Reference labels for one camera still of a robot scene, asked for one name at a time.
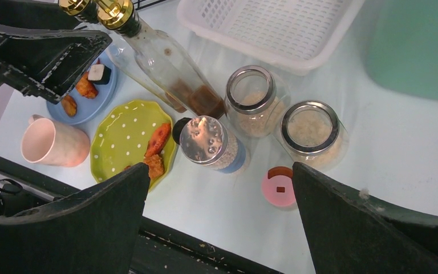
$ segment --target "white plastic basket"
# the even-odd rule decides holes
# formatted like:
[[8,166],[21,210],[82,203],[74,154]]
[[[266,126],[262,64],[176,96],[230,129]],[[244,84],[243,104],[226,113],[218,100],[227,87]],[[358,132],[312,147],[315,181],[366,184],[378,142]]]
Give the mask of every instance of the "white plastic basket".
[[197,35],[298,75],[324,64],[364,0],[181,0]]

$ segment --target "pink mug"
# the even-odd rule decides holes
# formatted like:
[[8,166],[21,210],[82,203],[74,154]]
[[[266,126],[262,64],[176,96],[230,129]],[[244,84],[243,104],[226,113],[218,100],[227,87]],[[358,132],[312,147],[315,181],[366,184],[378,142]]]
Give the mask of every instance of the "pink mug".
[[30,163],[75,167],[88,157],[90,139],[83,131],[33,115],[21,140],[21,154]]

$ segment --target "sushi piece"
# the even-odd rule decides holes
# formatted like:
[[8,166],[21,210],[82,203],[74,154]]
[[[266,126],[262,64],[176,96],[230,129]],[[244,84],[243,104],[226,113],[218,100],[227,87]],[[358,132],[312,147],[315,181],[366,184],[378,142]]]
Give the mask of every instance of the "sushi piece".
[[104,64],[94,64],[90,67],[88,81],[93,84],[108,84],[112,75],[112,70]]
[[162,157],[158,156],[157,154],[150,157],[145,157],[143,163],[148,165],[148,176],[150,179],[158,178],[165,173]]
[[159,154],[162,148],[164,148],[169,136],[171,134],[172,127],[170,123],[163,123],[153,133],[152,137],[148,141],[145,157],[150,157],[155,154]]
[[70,95],[66,95],[63,100],[61,100],[61,105],[63,106],[64,111],[69,117],[73,117],[76,115],[78,107],[73,97],[71,97]]
[[88,99],[94,99],[98,95],[98,90],[88,81],[88,71],[84,73],[83,77],[76,84],[78,93]]

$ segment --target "table surface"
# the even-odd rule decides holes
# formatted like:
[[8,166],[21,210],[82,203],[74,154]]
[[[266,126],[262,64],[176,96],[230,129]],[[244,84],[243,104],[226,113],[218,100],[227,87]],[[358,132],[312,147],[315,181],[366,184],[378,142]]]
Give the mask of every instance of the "table surface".
[[[176,19],[178,1],[141,12],[152,27],[176,38],[212,86],[225,93],[228,77],[244,65],[262,65],[287,82],[293,102],[317,99],[337,112],[350,135],[343,161],[326,174],[402,207],[438,215],[438,102],[377,86],[363,66],[382,1],[366,1],[329,61],[304,77],[273,68],[195,36]],[[92,138],[100,121],[117,105],[156,100],[120,74],[115,98],[92,121],[78,125]],[[159,102],[175,120],[177,115]],[[19,145],[32,114],[49,117],[45,101],[14,92],[0,121],[0,156],[74,187],[95,184],[89,158],[75,168],[29,164]],[[178,152],[171,173],[147,198],[144,216],[285,273],[314,273],[298,210],[280,211],[263,198],[265,172],[292,165],[272,136],[246,141],[252,162],[242,175],[222,175],[199,167]]]

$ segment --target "blue label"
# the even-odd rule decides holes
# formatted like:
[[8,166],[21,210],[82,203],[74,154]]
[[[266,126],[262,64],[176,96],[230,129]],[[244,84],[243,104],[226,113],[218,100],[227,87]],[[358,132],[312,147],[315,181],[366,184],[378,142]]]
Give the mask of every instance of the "blue label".
[[238,171],[244,165],[244,162],[246,161],[246,147],[244,146],[244,144],[242,144],[242,142],[239,139],[236,138],[236,140],[237,140],[236,158],[234,158],[234,160],[230,165],[217,171],[226,174],[231,174]]

